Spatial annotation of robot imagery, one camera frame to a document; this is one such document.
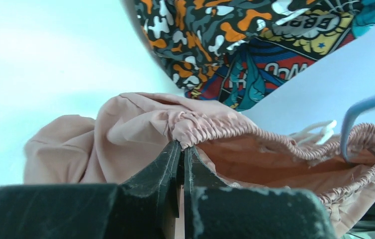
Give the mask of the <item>blue wire hanger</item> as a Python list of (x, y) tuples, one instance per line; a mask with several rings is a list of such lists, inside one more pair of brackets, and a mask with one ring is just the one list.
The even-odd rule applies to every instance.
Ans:
[(354, 126), (354, 123), (358, 116), (361, 114), (375, 109), (375, 95), (369, 98), (363, 99), (352, 106), (346, 111), (342, 122), (342, 128), (340, 133), (340, 152), (344, 161), (351, 164), (347, 153), (347, 144), (350, 132)]

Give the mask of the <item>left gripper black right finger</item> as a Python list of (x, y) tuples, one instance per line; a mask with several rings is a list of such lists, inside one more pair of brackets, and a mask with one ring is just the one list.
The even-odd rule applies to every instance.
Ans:
[(184, 151), (187, 239), (334, 239), (333, 226), (315, 194), (303, 189), (236, 188)]

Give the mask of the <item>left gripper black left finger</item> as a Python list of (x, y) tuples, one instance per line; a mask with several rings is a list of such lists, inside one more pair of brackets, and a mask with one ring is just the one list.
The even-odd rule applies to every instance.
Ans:
[(173, 239), (181, 146), (122, 184), (0, 187), (0, 239)]

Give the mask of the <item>pink shorts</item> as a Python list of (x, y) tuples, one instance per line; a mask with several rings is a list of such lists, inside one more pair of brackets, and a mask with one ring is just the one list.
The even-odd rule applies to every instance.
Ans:
[(170, 94), (124, 93), (109, 99), (95, 119), (64, 115), (25, 145), (26, 184), (122, 183), (150, 164), (172, 140), (194, 147), (226, 184), (313, 191), (337, 236), (375, 202), (375, 124), (349, 135), (350, 163), (340, 156), (331, 121), (290, 135), (265, 131), (217, 101)]

